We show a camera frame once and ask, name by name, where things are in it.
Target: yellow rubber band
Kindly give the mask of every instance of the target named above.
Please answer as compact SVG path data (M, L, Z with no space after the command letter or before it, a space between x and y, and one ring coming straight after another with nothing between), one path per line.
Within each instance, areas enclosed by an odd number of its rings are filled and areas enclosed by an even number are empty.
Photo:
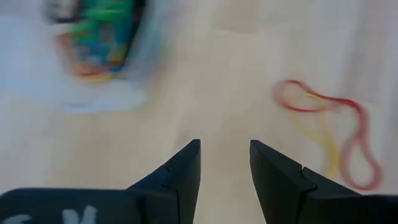
M312 98L317 101L319 106L322 104L322 99L311 95L309 93L303 93L298 96L293 96L287 100L287 102L291 103L293 101L298 101L302 98ZM339 150L338 146L333 139L333 135L331 133L331 128L329 126L328 120L326 118L326 112L321 111L318 115L320 120L320 126L322 131L317 132L306 125L304 125L297 117L294 112L289 112L289 118L294 123L296 127L298 127L306 136L310 139L318 143L321 147L325 148L327 151L326 158L328 159L328 165L325 168L325 176L330 178L333 177L338 172L338 158L339 158Z

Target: colorful object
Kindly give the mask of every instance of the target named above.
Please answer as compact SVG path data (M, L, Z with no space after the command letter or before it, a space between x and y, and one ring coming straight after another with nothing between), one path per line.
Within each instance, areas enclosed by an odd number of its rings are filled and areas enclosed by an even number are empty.
M133 0L86 0L88 9L59 37L72 70L82 79L106 81L124 65L134 26Z
M296 106L292 106L289 100L284 98L285 89L288 86L296 85L300 87L305 93L309 95L316 96L317 98L331 101L332 104L319 106L318 108L304 109L298 108ZM280 82L276 88L274 89L274 99L276 103L290 111L296 111L301 113L323 113L327 110L335 109L339 106L349 106L354 109L356 114L358 115L358 128L353 132L353 134L349 137L349 139L343 144L340 156L340 172L344 181L358 190L376 190L380 187L382 182L382 167L375 160L371 149L368 143L368 114L366 110L357 102L344 98L336 98L330 96L321 95L315 91L313 91L306 84L298 81L298 80L284 80ZM350 172L348 171L349 159L353 153L354 145L358 143L361 146L361 152L364 155L364 158L371 166L373 170L372 180L366 185L357 184Z

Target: red rubber band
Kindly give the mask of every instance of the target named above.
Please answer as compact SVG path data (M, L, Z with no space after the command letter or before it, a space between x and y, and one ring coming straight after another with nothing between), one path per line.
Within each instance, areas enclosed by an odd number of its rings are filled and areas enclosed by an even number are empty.
M304 92L309 93L311 95L315 95L319 98L324 100L331 101L332 104L329 106L321 107L321 108L312 108L312 109L303 109L298 108L295 106L290 105L286 99L284 98L284 91L287 85L297 85L299 86ZM287 109L292 111L298 111L303 113L319 113L324 110L330 110L339 106L349 106L350 108L354 109L357 117L358 117L358 127L349 137L349 139L343 144L340 156L340 172L343 180L353 187L354 189L358 190L376 190L380 187L382 182L382 167L379 163L375 160L372 151L369 147L369 140L368 140L368 114L366 110L357 102L349 99L344 98L336 98L330 96L321 95L315 91L313 91L310 87L308 87L303 82L298 80L284 80L280 82L274 89L274 99L276 103ZM350 172L348 171L349 159L353 153L354 145L360 144L361 152L364 155L364 158L371 166L373 171L373 177L371 181L366 185L359 185L357 184Z

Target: black plastic part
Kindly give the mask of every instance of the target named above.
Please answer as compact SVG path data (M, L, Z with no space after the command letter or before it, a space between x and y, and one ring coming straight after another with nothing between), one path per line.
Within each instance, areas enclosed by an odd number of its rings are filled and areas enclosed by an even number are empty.
M95 223L191 224L200 184L200 140L127 190L17 189L0 197L0 223L65 223L65 212Z
M251 141L254 186L268 224L397 223L398 197L361 195Z

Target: light wood surface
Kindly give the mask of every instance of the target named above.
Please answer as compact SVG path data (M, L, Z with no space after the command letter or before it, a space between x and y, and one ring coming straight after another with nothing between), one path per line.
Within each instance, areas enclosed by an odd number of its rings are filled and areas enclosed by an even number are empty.
M349 15L355 1L349 1L350 9L348 1L336 2L339 16L354 24ZM13 4L0 14L26 10ZM191 0L180 1L180 7L172 46L148 87L147 103L138 110L67 114L0 91L0 192L17 187L123 189L199 138L203 164L195 223L264 223L249 169L251 139L322 171L322 150L276 107L271 87L284 77L298 77L333 92L338 81L332 72L329 80L317 76L331 65L322 67L326 57L318 58L311 49L306 25L309 11L326 13L327 6ZM347 36L341 34L338 43L330 39L331 45L342 46L334 58L345 54Z

